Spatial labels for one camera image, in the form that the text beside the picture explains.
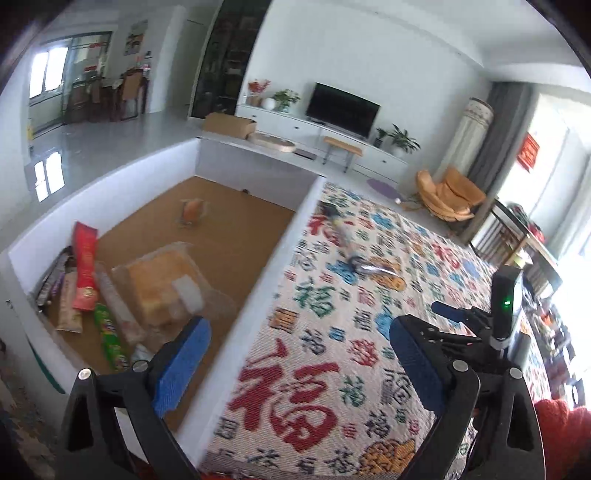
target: patterned blanket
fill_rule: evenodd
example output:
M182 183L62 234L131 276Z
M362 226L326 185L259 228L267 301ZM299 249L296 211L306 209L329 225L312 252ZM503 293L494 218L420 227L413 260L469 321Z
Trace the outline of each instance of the patterned blanket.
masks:
M469 335L430 305L440 300L488 310L493 269L469 250L334 184L326 185L323 200L346 216L370 260L386 261L402 278L354 273L318 210L219 420L208 460L273 473L396 476L435 418L390 347L390 323L413 314L443 331ZM531 335L525 319L522 329ZM535 342L524 375L534 400L550 398ZM469 429L450 476L461 472L474 434Z

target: blue gripper pad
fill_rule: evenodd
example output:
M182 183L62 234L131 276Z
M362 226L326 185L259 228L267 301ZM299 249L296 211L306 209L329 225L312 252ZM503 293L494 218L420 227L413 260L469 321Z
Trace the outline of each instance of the blue gripper pad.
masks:
M398 318L395 318L390 325L390 344L423 407L440 417L445 410L441 379Z
M152 406L159 418L178 406L211 339L211 325L206 319L201 319L158 379Z

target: snack package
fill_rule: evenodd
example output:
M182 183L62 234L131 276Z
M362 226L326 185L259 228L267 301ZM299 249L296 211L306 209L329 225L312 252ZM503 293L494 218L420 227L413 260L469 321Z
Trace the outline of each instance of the snack package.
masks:
M61 276L66 272L66 263L72 255L72 249L66 247L61 251L55 263L51 266L49 272L41 282L38 294L35 297L35 303L40 310L43 310L49 301L50 296L53 296L53 287L60 281Z
M202 199L181 200L181 203L183 208L178 222L183 226L197 225L209 210L209 203Z
M98 230L76 222L73 235L74 256L78 270L74 308L94 310L99 294L95 286L95 251Z
M95 306L95 324L100 330L103 350L111 366L117 371L127 370L129 361L121 348L117 329L111 320L111 313L102 303L97 303Z
M76 277L77 274L75 271L64 275L56 330L82 333L82 314L72 307L74 297L76 296Z
M145 337L145 330L139 325L134 314L129 311L127 304L123 301L115 285L109 278L102 264L95 264L95 277L99 290L109 310L115 317L121 333L131 346L141 343Z
M151 352L173 340L186 323L201 315L212 323L233 318L236 307L227 295L211 288L187 253L191 245L178 242L113 269L119 291L134 302Z

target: plastic bag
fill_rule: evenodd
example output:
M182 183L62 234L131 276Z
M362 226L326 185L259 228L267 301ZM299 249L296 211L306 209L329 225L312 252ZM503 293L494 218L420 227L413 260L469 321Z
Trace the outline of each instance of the plastic bag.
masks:
M214 290L187 253L190 244L177 242L115 267L119 292L146 331L142 342L152 353L173 340L195 315L214 323L236 316L232 299Z

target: metal screw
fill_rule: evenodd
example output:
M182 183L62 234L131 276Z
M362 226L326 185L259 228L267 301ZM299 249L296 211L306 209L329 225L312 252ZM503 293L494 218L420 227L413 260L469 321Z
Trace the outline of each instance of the metal screw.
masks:
M78 378L80 378L80 380L86 380L91 375L92 375L92 370L90 368L83 368L82 370L80 370L78 372Z
M458 372L468 371L468 364L464 360L454 360L452 363L452 367L454 370Z
M509 375L515 378L516 380L523 378L523 373L521 372L521 370L515 367L509 369Z
M146 360L138 360L131 367L134 372L140 373L145 372L149 367L149 363Z

